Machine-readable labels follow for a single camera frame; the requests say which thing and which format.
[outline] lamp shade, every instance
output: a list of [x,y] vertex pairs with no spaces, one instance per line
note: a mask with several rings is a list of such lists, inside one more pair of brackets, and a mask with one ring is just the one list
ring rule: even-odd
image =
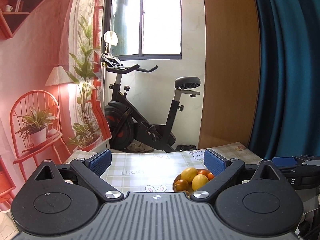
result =
[[52,69],[45,86],[48,87],[65,83],[72,83],[72,81],[64,68],[62,66],[58,66]]
[[118,44],[118,36],[115,32],[107,31],[103,35],[103,39],[106,43],[108,43],[110,46],[117,46]]

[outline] window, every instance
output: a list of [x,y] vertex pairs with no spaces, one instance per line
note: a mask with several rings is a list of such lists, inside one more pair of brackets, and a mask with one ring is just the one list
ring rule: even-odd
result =
[[181,0],[107,0],[108,30],[119,39],[111,53],[122,60],[181,59]]

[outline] white flower pot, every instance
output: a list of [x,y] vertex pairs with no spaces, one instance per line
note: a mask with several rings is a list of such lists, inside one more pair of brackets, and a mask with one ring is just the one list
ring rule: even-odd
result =
[[44,128],[39,132],[30,134],[31,140],[33,142],[34,146],[39,145],[40,143],[43,143],[47,139],[47,129]]

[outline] window frame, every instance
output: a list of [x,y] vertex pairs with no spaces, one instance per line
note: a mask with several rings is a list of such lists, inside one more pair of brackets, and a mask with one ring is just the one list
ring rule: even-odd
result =
[[[106,42],[103,39],[103,34],[110,31],[111,21],[111,7],[112,0],[105,0],[104,13],[102,23],[102,48],[106,47]],[[141,60],[141,59],[182,59],[182,0],[180,0],[180,13],[181,13],[181,33],[180,33],[180,53],[179,54],[143,54],[142,53],[142,39],[143,39],[143,3],[144,0],[140,0],[140,27],[139,27],[139,53],[135,55],[119,55],[117,56],[121,60]]]

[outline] fruit bowl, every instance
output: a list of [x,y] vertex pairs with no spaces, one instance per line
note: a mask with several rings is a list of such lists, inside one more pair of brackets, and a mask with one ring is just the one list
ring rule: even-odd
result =
[[[208,169],[197,169],[198,172],[199,172],[199,171],[202,171],[202,170],[205,170],[205,171],[210,172]],[[181,179],[181,173],[180,173],[180,174],[174,179],[174,181],[173,181],[172,189],[173,189],[174,192],[179,192],[179,191],[176,189],[175,185],[174,185],[179,179]],[[188,192],[189,192],[189,195],[191,195],[191,194],[193,193],[194,190],[192,189],[191,184],[189,184],[187,190],[188,190]]]

